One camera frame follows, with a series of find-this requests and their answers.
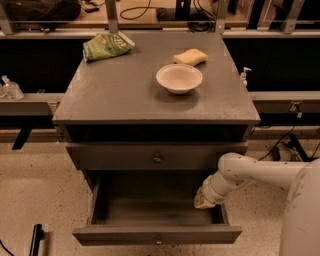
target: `gray cabinet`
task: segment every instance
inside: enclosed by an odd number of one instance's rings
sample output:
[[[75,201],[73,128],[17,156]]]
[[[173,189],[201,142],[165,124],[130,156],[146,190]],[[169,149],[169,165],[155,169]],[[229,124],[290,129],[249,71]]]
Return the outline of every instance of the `gray cabinet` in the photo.
[[[193,198],[219,156],[244,154],[259,121],[220,35],[126,32],[135,48],[82,62],[53,121],[92,188],[83,245],[232,243],[241,227],[224,205],[197,210]],[[157,84],[173,54],[198,48],[204,81],[185,95]]]

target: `spray bottle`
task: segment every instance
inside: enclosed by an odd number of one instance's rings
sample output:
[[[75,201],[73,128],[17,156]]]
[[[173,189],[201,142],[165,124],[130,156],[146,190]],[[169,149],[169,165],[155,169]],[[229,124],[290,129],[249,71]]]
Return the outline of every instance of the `spray bottle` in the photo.
[[[10,79],[7,76],[2,76],[2,80],[3,82],[5,82],[3,89],[8,95],[9,99],[20,100],[23,98],[23,92],[21,91],[17,83],[10,81]]]
[[[252,71],[250,68],[243,68],[243,72],[240,74],[240,80],[243,81],[243,84],[247,87],[248,81],[247,81],[247,72]]]
[[[0,84],[0,98],[5,97],[6,95],[6,91],[3,89],[2,84]]]

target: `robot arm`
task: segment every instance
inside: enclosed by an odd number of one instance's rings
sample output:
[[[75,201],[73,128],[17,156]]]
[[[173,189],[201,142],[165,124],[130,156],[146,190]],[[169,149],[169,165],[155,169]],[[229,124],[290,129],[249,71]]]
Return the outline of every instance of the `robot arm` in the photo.
[[[305,162],[268,162],[228,153],[219,159],[195,197],[196,208],[223,203],[232,191],[251,179],[289,189],[284,212],[280,256],[317,256],[320,252],[320,159]]]
[[[222,204],[230,192],[242,188],[250,180],[289,190],[294,178],[307,164],[258,161],[236,153],[224,154],[219,159],[218,171],[210,175],[198,190],[194,205],[201,209]]]

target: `speckled floor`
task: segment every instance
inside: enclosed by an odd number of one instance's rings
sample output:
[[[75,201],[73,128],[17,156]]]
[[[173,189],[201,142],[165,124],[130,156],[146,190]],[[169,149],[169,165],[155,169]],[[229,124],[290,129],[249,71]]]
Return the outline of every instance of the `speckled floor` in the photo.
[[[247,155],[264,156],[288,130],[290,127],[256,129]],[[319,128],[297,127],[294,133],[311,155],[319,143]],[[0,132],[0,239],[16,256],[29,255],[36,223],[45,231],[39,256],[278,255],[287,193],[253,181],[226,201],[230,224],[243,229],[234,244],[82,246],[72,230],[86,224],[91,191],[64,145],[39,136],[35,133],[21,150],[12,151],[9,133]],[[295,154],[283,144],[279,147],[282,160]],[[315,156],[320,157],[320,150]],[[0,248],[0,255],[8,254]]]

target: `white bottle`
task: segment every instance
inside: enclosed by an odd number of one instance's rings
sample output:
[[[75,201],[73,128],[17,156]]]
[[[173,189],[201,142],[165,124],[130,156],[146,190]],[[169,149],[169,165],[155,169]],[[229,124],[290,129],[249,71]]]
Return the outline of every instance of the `white bottle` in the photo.
[[[21,91],[21,89],[17,83],[10,81],[10,79],[7,76],[2,76],[2,80],[3,80],[3,82],[5,82],[3,89],[5,90],[9,99],[20,100],[23,98],[23,96],[24,96],[23,92]]]
[[[243,81],[243,84],[244,84],[245,86],[248,85],[248,81],[247,81],[247,72],[248,72],[248,71],[252,71],[252,70],[251,70],[250,68],[244,67],[244,68],[243,68],[243,72],[240,74],[240,80]]]

